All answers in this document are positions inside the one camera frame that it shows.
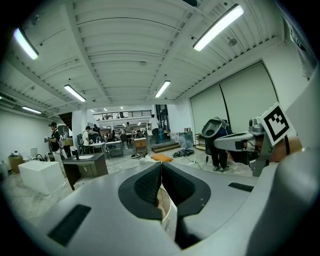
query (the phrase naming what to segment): white ceiling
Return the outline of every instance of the white ceiling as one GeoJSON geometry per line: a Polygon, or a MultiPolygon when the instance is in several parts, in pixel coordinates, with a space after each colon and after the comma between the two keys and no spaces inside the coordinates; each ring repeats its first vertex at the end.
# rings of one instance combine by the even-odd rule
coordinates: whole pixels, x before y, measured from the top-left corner
{"type": "Polygon", "coordinates": [[[48,116],[80,107],[66,84],[87,99],[86,108],[174,104],[199,81],[283,31],[270,0],[198,3],[206,16],[182,0],[44,2],[31,15],[39,15],[37,24],[28,19],[22,25],[39,57],[32,60],[12,40],[0,67],[0,93],[19,105],[50,108],[48,116]],[[194,50],[196,40],[235,3],[244,15],[202,51],[194,50]],[[237,44],[229,46],[228,38],[237,44]],[[164,80],[171,84],[155,99],[164,80]]]}

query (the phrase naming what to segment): ceiling light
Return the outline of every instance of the ceiling light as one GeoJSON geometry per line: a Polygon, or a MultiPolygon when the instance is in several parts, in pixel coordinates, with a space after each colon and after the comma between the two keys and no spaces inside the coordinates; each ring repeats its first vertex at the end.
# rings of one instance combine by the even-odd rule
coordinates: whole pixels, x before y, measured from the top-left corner
{"type": "Polygon", "coordinates": [[[244,14],[244,10],[239,4],[233,5],[220,18],[217,19],[211,27],[195,42],[193,48],[201,51],[212,39],[214,39],[222,30],[244,14]]]}
{"type": "Polygon", "coordinates": [[[168,85],[170,85],[170,83],[171,83],[171,81],[169,81],[169,80],[164,81],[161,89],[158,91],[158,93],[156,94],[155,97],[156,97],[156,98],[159,98],[160,95],[164,92],[164,90],[168,87],[168,85]]]}
{"type": "Polygon", "coordinates": [[[79,99],[82,102],[85,102],[86,99],[82,97],[79,93],[75,91],[69,84],[64,86],[64,89],[66,89],[69,93],[71,93],[73,96],[75,96],[77,99],[79,99]]]}
{"type": "Polygon", "coordinates": [[[14,38],[17,40],[19,45],[24,49],[24,51],[30,56],[31,59],[35,60],[38,58],[39,53],[30,43],[25,35],[25,32],[21,28],[17,28],[13,33],[14,38]]]}
{"type": "Polygon", "coordinates": [[[30,107],[27,107],[27,106],[23,106],[22,107],[24,110],[27,110],[27,111],[30,111],[30,112],[33,112],[33,113],[37,113],[37,114],[42,114],[42,112],[38,111],[38,110],[35,110],[35,109],[32,109],[30,107]]]}

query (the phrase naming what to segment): floor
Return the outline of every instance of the floor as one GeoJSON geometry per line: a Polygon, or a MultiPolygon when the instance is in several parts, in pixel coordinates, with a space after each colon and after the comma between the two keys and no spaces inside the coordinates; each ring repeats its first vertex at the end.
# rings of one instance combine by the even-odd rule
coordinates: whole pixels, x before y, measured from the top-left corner
{"type": "MultiPolygon", "coordinates": [[[[148,148],[151,149],[151,145],[153,144],[154,142],[152,140],[148,141],[148,148]]],[[[115,157],[105,161],[109,174],[140,165],[139,159],[131,158],[131,155],[135,152],[133,144],[126,145],[126,143],[124,143],[123,148],[123,157],[115,157]]],[[[201,172],[213,172],[211,157],[209,157],[208,163],[206,163],[206,153],[199,149],[193,149],[194,154],[188,156],[187,158],[175,158],[173,161],[178,164],[190,165],[193,168],[201,169],[201,172]]],[[[176,148],[162,152],[162,154],[172,157],[173,153],[179,150],[180,148],[176,148]]],[[[151,151],[149,156],[152,155],[155,155],[155,153],[151,151]]],[[[252,176],[252,172],[247,165],[242,163],[234,163],[231,161],[228,161],[228,165],[230,166],[230,170],[224,172],[226,175],[252,176]]],[[[27,219],[35,226],[38,225],[44,213],[48,211],[56,202],[62,200],[73,192],[67,178],[65,178],[65,184],[62,184],[58,190],[50,195],[43,195],[24,186],[19,174],[10,174],[3,182],[1,182],[0,186],[2,191],[6,193],[8,202],[13,209],[15,209],[16,213],[27,219]]],[[[171,211],[168,216],[168,223],[165,227],[166,232],[172,238],[172,240],[174,240],[176,232],[176,209],[176,206],[172,203],[171,211]]]]}

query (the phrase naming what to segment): white pedestal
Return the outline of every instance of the white pedestal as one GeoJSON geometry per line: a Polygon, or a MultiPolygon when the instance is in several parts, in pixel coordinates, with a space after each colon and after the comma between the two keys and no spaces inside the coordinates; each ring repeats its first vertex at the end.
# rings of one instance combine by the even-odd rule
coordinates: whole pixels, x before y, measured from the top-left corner
{"type": "Polygon", "coordinates": [[[64,176],[58,162],[30,161],[18,165],[23,184],[45,195],[63,185],[64,176]]]}

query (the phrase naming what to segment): black pants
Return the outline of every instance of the black pants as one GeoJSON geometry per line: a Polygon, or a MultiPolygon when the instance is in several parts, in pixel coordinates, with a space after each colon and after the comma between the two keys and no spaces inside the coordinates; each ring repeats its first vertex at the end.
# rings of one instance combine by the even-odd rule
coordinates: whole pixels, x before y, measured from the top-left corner
{"type": "Polygon", "coordinates": [[[159,143],[159,129],[158,128],[153,129],[152,135],[155,138],[155,142],[158,144],[159,143]]]}
{"type": "Polygon", "coordinates": [[[90,146],[83,146],[83,149],[85,154],[90,154],[90,146]]]}
{"type": "Polygon", "coordinates": [[[214,166],[218,166],[220,163],[220,166],[222,168],[225,168],[227,166],[227,158],[228,155],[225,150],[218,149],[214,145],[214,140],[208,141],[208,146],[211,152],[211,158],[214,166]]]}

